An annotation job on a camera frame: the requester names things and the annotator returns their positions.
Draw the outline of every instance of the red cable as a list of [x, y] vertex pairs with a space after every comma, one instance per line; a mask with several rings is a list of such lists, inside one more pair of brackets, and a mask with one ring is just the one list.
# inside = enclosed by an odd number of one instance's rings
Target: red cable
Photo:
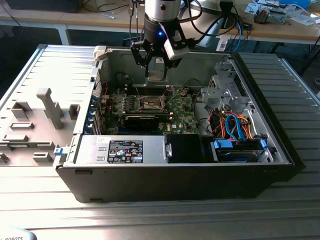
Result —
[[107, 94], [107, 91], [108, 91], [108, 83], [105, 82], [105, 93], [103, 94], [103, 98], [102, 99], [105, 99], [105, 96]]

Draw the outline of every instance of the gray plastic part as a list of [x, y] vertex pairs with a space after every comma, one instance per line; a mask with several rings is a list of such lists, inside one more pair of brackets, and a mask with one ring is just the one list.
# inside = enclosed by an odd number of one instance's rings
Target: gray plastic part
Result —
[[0, 144], [0, 151], [12, 151], [12, 147], [9, 147], [8, 144]]
[[[54, 103], [55, 110], [57, 111], [57, 113], [60, 113], [60, 118], [62, 118], [64, 115], [64, 112], [61, 110], [59, 103], [56, 101], [54, 101], [53, 103]], [[48, 111], [46, 109], [44, 109], [43, 111], [44, 111], [44, 114], [46, 115], [46, 117], [49, 119], [50, 116], [48, 114]]]
[[56, 148], [56, 145], [51, 141], [51, 142], [43, 142], [43, 144], [38, 144], [37, 147], [40, 150], [54, 150]]
[[28, 117], [25, 112], [32, 111], [26, 101], [17, 101], [11, 108], [11, 112], [18, 121], [27, 121]]
[[60, 107], [59, 107], [60, 111], [56, 109], [56, 105], [52, 101], [50, 95], [51, 95], [50, 88], [40, 88], [36, 94], [36, 96], [43, 102], [43, 105], [52, 121], [54, 128], [62, 129], [64, 127], [64, 124], [60, 119], [61, 109]]
[[28, 136], [25, 134], [8, 134], [2, 138], [3, 141], [9, 142], [27, 142], [28, 139]]
[[32, 158], [37, 163], [43, 163], [43, 162], [47, 163], [47, 162], [53, 161], [52, 157], [48, 152], [34, 152]]
[[27, 121], [28, 117], [25, 114], [25, 111], [23, 109], [11, 109], [11, 112], [13, 113], [14, 117], [18, 120], [18, 121]]
[[12, 130], [21, 130], [21, 129], [33, 129], [35, 125], [32, 122], [26, 121], [14, 121], [11, 123], [10, 128]]
[[77, 119], [79, 111], [80, 111], [80, 105], [79, 104], [71, 104], [70, 105], [70, 107], [68, 109], [68, 112], [69, 112], [71, 120], [76, 120]]
[[8, 160], [9, 158], [7, 157], [7, 155], [5, 155], [3, 152], [0, 152], [0, 162], [3, 162], [6, 164]]

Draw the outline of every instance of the blue cable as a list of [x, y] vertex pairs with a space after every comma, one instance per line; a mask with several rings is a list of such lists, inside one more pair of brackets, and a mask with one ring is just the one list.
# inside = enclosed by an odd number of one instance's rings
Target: blue cable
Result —
[[230, 118], [234, 118], [235, 119], [235, 123], [236, 123], [236, 129], [238, 131], [238, 135], [239, 135], [239, 138], [242, 139], [244, 142], [247, 141], [247, 138], [245, 137], [244, 133], [242, 132], [241, 130], [241, 123], [240, 123], [240, 120], [239, 118], [236, 116], [236, 115], [233, 115], [233, 114], [230, 114], [229, 116], [226, 117], [225, 119], [225, 130], [226, 132], [230, 135], [230, 137], [233, 138], [233, 140], [237, 140], [237, 138], [235, 137], [235, 135], [233, 135], [231, 132], [230, 132], [230, 129], [229, 129], [229, 119]]
[[237, 22], [236, 24], [238, 24], [238, 28], [239, 28], [239, 31], [240, 31], [240, 37], [239, 37], [239, 40], [238, 40], [238, 44], [236, 45], [236, 48], [234, 49], [234, 52], [236, 52], [240, 46], [240, 42], [241, 42], [241, 36], [242, 36], [242, 29], [241, 29], [241, 26], [239, 24], [239, 22]]

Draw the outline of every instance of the black computer case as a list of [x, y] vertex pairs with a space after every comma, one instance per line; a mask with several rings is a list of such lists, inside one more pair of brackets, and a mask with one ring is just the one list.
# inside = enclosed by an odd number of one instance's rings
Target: black computer case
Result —
[[11, 9], [78, 13], [83, 0], [6, 0]]

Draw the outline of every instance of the power supply label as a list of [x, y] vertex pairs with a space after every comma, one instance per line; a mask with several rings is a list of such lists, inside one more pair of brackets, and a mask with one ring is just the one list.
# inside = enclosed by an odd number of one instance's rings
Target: power supply label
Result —
[[110, 141], [107, 161], [110, 164], [142, 164], [144, 162], [144, 142]]

